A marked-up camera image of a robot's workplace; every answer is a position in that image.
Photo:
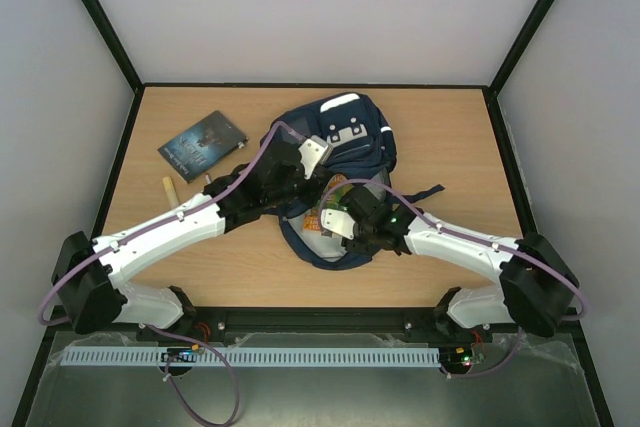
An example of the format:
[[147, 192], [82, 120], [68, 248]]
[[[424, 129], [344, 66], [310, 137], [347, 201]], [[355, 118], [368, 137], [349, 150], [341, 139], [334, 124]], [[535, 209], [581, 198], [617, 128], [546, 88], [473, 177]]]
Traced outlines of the navy blue student backpack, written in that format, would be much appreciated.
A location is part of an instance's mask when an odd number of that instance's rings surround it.
[[294, 253], [318, 269], [345, 271], [371, 262], [382, 250], [407, 252], [403, 237], [416, 217], [411, 205], [444, 188], [437, 184], [406, 197], [392, 192], [396, 142], [373, 100], [347, 92], [299, 106], [279, 119], [332, 149], [324, 163], [329, 179], [311, 203], [292, 201], [274, 211]]

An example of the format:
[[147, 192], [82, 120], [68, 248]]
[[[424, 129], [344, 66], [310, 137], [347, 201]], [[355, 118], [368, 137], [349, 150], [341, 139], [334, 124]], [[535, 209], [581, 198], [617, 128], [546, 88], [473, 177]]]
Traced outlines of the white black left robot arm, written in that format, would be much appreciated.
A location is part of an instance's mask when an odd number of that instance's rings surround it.
[[324, 166], [331, 146], [317, 136], [295, 144], [272, 140], [254, 159], [216, 178], [203, 191], [142, 224], [89, 239], [68, 236], [52, 275], [53, 291], [65, 311], [62, 321], [78, 334], [112, 323], [167, 329], [192, 305], [175, 286], [132, 283], [147, 267], [200, 241], [258, 220], [291, 202], [318, 200], [329, 178]]

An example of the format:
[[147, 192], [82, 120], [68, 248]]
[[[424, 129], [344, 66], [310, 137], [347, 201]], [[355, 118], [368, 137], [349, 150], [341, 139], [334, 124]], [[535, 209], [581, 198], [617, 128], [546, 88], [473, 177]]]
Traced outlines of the controller circuit board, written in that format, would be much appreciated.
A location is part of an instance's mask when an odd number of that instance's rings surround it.
[[483, 362], [486, 354], [486, 347], [479, 343], [460, 347], [440, 347], [439, 361], [441, 364], [469, 367]]
[[197, 345], [166, 347], [159, 353], [158, 362], [178, 364], [204, 364], [208, 361], [208, 351]]

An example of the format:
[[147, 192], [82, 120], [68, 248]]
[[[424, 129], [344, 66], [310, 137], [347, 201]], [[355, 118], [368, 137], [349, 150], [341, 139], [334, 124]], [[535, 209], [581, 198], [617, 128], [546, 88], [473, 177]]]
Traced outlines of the left controller circuit board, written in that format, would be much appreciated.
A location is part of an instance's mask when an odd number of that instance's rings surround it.
[[178, 364], [204, 364], [208, 361], [208, 351], [197, 345], [166, 347], [159, 353], [158, 362]]

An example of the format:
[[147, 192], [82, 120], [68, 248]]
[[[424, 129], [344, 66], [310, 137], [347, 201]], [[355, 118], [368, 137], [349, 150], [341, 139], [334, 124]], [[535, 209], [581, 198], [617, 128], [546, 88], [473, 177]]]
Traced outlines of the right controller circuit board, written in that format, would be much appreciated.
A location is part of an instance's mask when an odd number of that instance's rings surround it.
[[440, 347], [439, 361], [441, 364], [469, 367], [483, 362], [486, 354], [486, 347], [479, 343], [460, 347]]

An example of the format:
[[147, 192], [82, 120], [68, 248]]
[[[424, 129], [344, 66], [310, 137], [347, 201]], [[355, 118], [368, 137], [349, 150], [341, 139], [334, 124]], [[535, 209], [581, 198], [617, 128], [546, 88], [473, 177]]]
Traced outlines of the dark blue paperback book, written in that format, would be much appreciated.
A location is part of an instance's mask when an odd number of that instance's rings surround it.
[[216, 110], [160, 146], [157, 152], [189, 184], [247, 142], [248, 136]]

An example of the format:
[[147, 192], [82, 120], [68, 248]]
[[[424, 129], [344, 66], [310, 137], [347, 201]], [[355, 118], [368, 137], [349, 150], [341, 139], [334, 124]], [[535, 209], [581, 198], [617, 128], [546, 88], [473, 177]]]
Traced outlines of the orange green illustrated book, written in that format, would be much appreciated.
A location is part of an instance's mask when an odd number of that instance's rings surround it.
[[[347, 180], [347, 177], [342, 174], [334, 175], [329, 181], [328, 186], [323, 191], [323, 195], [325, 195], [335, 185], [341, 182], [344, 182], [346, 180]], [[352, 188], [353, 186], [351, 184], [337, 188], [335, 191], [331, 193], [331, 195], [328, 197], [328, 199], [324, 203], [324, 209], [328, 208], [328, 209], [342, 210], [342, 207], [340, 206], [340, 200]], [[320, 224], [318, 223], [319, 206], [320, 206], [320, 203], [317, 203], [313, 208], [309, 209], [303, 215], [303, 223], [302, 223], [303, 232], [307, 234], [319, 234], [323, 237], [334, 237], [334, 235], [332, 235], [330, 232], [323, 231], [321, 229]]]

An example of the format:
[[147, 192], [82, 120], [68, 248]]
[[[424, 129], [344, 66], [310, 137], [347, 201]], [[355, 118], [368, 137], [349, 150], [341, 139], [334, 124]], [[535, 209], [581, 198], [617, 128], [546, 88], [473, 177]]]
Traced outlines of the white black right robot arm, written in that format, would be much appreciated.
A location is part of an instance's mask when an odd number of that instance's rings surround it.
[[429, 256], [489, 280], [476, 289], [452, 288], [436, 326], [455, 339], [473, 327], [511, 323], [527, 333], [551, 337], [569, 319], [579, 282], [551, 243], [536, 232], [500, 237], [455, 226], [398, 198], [379, 199], [365, 186], [350, 189], [322, 226], [350, 251], [376, 248], [398, 255]]

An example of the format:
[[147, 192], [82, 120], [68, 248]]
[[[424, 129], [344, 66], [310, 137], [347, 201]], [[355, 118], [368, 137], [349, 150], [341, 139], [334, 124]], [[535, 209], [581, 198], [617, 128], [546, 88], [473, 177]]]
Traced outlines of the yellow glue stick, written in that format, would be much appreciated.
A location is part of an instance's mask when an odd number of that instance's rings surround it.
[[172, 179], [169, 176], [166, 176], [162, 179], [162, 184], [170, 207], [177, 208], [180, 205], [180, 200]]

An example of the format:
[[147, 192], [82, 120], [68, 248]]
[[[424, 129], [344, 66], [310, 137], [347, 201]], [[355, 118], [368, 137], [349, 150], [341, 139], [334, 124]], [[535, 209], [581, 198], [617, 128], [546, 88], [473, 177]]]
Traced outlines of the black aluminium frame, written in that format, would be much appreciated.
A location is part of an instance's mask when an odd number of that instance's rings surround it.
[[[144, 93], [150, 89], [150, 84], [143, 82], [136, 72], [128, 54], [125, 51], [111, 21], [108, 19], [99, 0], [80, 0], [95, 24], [114, 57], [118, 67], [129, 83], [134, 97], [129, 109], [121, 139], [116, 151], [115, 160], [109, 172], [104, 193], [100, 202], [93, 231], [96, 234], [102, 232], [107, 214], [116, 190], [126, 151], [133, 134]], [[498, 95], [506, 85], [507, 80], [524, 55], [534, 35], [538, 31], [542, 21], [553, 6], [555, 0], [536, 0], [534, 7], [525, 20], [523, 27], [509, 49], [505, 60], [502, 62], [495, 78], [489, 85], [481, 86], [488, 118], [491, 122], [496, 146], [498, 148], [506, 181], [515, 207], [521, 229], [524, 232], [534, 232], [537, 229], [531, 210], [530, 200], [525, 192], [524, 176], [518, 165], [515, 149], [507, 134], [507, 125], [500, 110]], [[247, 307], [231, 308], [229, 314], [234, 317], [241, 316], [245, 326], [253, 327], [277, 327], [282, 325], [286, 317], [293, 319], [290, 329], [294, 333], [319, 334], [335, 333], [340, 328], [351, 333], [370, 333], [376, 326], [392, 326], [400, 319], [407, 318], [412, 310], [409, 307], [388, 308], [330, 308], [330, 307]], [[586, 341], [586, 337], [580, 322], [568, 321], [561, 327], [562, 332], [572, 336], [577, 349], [580, 366], [586, 375], [586, 384], [595, 409], [598, 421], [603, 426], [613, 423], [609, 407], [607, 405], [596, 368]]]

